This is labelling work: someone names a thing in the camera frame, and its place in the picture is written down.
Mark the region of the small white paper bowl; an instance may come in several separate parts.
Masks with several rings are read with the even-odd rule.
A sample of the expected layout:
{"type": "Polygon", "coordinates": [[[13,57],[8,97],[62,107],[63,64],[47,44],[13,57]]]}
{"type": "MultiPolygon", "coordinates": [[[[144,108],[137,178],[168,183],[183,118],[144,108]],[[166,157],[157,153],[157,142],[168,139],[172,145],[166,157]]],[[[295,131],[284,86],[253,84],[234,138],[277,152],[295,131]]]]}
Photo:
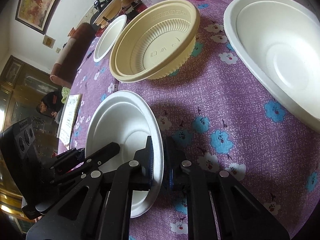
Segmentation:
{"type": "Polygon", "coordinates": [[[101,166],[102,172],[116,170],[134,159],[137,150],[151,137],[153,146],[153,180],[149,191],[134,191],[131,218],[146,213],[161,189],[164,173],[164,151],[157,120],[138,94],[121,90],[108,96],[95,110],[87,131],[85,156],[89,157],[105,145],[116,142],[120,152],[101,166]]]}

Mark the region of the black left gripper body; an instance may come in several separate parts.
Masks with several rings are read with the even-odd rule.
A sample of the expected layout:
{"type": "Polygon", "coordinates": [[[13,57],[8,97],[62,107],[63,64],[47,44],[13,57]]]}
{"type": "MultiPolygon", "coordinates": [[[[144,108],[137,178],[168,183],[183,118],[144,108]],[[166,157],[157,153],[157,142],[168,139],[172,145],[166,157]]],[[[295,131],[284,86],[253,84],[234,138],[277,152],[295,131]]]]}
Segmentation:
{"type": "Polygon", "coordinates": [[[40,160],[35,139],[30,117],[1,133],[1,155],[22,194],[21,209],[30,220],[47,213],[86,174],[120,152],[120,145],[111,142],[88,157],[84,148],[72,148],[53,158],[40,160]]]}

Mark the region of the dark wooden cabinet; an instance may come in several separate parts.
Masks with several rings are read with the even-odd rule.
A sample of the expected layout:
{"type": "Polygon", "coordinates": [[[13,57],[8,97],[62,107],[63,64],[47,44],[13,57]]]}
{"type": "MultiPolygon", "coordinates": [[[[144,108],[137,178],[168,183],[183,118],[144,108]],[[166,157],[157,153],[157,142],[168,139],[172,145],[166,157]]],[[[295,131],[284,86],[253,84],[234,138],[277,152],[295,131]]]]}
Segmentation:
{"type": "MultiPolygon", "coordinates": [[[[1,70],[1,131],[31,117],[39,158],[57,153],[58,125],[52,117],[37,112],[36,106],[49,92],[60,89],[49,74],[10,56],[1,70]]],[[[33,222],[21,210],[22,197],[4,162],[1,162],[1,211],[16,231],[26,233],[33,222]]]]}

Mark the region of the large white paper bowl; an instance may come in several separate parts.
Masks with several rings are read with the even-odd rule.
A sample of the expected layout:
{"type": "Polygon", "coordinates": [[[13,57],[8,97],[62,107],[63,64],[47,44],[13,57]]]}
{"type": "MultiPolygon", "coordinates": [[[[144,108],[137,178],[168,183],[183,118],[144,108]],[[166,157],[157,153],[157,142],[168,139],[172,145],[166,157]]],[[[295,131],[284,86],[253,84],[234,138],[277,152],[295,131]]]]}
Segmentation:
{"type": "Polygon", "coordinates": [[[291,114],[319,132],[319,21],[294,0],[234,0],[226,36],[254,77],[291,114]]]}

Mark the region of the white paper booklet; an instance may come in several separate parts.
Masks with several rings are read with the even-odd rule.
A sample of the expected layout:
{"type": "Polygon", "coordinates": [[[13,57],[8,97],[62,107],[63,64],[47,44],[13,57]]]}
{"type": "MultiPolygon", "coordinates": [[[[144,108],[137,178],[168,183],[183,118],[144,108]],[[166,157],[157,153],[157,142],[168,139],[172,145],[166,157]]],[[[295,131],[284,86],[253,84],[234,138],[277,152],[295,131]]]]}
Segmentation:
{"type": "Polygon", "coordinates": [[[69,149],[73,126],[78,114],[82,94],[69,95],[63,107],[57,137],[69,149]]]}

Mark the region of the white shallow paper plate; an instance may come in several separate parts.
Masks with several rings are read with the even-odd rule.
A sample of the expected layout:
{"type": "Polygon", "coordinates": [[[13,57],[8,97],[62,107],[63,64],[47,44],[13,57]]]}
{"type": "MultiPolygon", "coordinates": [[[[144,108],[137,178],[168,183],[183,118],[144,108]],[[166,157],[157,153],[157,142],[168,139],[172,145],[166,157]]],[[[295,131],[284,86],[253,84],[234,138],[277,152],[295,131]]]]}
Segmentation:
{"type": "Polygon", "coordinates": [[[95,47],[93,53],[93,60],[95,63],[100,62],[109,53],[126,25],[126,15],[118,16],[108,25],[95,47]]]}

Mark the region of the seated person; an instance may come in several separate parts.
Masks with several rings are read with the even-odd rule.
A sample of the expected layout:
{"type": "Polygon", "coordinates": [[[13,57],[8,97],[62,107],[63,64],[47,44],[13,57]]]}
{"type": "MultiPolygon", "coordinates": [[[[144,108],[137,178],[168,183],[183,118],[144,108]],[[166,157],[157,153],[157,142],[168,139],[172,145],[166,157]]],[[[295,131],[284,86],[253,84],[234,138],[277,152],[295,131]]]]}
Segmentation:
{"type": "Polygon", "coordinates": [[[49,92],[41,99],[41,102],[36,106],[36,110],[38,113],[51,116],[52,118],[56,118],[62,108],[63,102],[62,93],[60,90],[49,92]]]}

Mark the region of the purple floral tablecloth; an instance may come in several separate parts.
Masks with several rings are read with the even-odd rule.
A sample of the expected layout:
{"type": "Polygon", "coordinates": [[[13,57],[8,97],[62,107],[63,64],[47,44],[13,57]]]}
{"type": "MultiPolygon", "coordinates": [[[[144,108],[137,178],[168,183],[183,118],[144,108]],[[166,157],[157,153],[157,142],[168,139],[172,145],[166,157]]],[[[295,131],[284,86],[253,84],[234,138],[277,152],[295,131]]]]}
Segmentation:
{"type": "Polygon", "coordinates": [[[87,53],[71,88],[82,95],[71,145],[85,146],[93,113],[111,93],[133,91],[163,137],[173,137],[204,170],[231,172],[295,237],[319,201],[319,134],[270,95],[224,38],[231,1],[194,2],[201,14],[195,49],[165,78],[121,83],[108,58],[96,63],[87,53]]]}

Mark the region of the beige ribbed plastic bowl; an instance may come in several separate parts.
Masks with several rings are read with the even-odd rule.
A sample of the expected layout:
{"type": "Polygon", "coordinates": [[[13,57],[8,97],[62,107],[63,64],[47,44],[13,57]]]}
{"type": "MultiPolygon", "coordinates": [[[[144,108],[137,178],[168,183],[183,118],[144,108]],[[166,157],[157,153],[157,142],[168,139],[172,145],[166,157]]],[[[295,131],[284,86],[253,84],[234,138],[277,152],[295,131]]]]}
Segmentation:
{"type": "Polygon", "coordinates": [[[167,0],[136,16],[121,32],[109,59],[110,72],[124,83],[166,77],[191,56],[200,13],[186,0],[167,0]]]}

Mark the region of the framed wall painting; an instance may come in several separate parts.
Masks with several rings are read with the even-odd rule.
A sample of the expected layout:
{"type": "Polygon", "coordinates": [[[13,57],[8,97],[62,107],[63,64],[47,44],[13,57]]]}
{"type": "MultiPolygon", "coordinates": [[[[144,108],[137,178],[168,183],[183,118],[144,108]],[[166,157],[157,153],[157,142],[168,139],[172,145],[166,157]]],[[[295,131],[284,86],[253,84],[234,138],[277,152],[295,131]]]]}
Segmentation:
{"type": "Polygon", "coordinates": [[[18,0],[15,20],[45,34],[60,0],[18,0]]]}

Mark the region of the stacked plates in rack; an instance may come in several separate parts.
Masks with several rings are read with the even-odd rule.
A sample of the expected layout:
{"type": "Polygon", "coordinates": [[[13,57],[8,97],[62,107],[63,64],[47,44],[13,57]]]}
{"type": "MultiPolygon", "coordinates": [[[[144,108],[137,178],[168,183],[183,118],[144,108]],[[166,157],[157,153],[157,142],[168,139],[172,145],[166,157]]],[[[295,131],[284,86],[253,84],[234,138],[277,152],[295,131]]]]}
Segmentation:
{"type": "Polygon", "coordinates": [[[129,17],[129,21],[136,17],[141,10],[142,0],[112,0],[101,12],[94,16],[92,24],[104,28],[120,15],[129,17]]]}

